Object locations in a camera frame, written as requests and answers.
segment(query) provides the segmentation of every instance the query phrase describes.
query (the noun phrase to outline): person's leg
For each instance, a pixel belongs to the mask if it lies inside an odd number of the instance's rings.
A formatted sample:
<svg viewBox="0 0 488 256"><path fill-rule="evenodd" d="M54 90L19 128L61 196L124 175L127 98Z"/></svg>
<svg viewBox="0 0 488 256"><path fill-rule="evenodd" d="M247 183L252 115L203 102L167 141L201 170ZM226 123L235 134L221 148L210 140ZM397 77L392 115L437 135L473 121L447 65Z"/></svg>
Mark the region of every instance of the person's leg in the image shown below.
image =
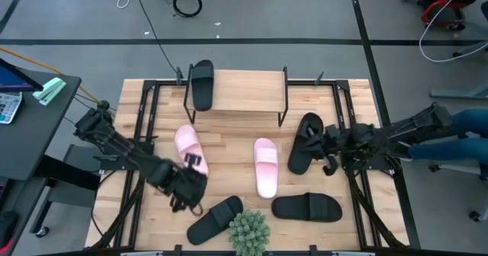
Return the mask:
<svg viewBox="0 0 488 256"><path fill-rule="evenodd" d="M408 156L414 160L475 159L486 164L488 163L488 139L466 138L435 144L414 145L408 148Z"/></svg>
<svg viewBox="0 0 488 256"><path fill-rule="evenodd" d="M456 132L472 132L488 137L488 109L467 109L452 116Z"/></svg>

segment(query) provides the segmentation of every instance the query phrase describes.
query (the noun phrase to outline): small potted plant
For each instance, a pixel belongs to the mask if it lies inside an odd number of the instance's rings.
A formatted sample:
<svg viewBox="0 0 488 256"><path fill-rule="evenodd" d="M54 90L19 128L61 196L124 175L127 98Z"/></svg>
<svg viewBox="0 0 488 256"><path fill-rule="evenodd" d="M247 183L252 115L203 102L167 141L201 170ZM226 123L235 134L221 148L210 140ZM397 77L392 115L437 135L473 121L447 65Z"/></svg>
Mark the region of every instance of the small potted plant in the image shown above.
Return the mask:
<svg viewBox="0 0 488 256"><path fill-rule="evenodd" d="M270 234L265 218L260 211L244 210L230 222L229 242L233 243L237 256L262 256L265 252Z"/></svg>

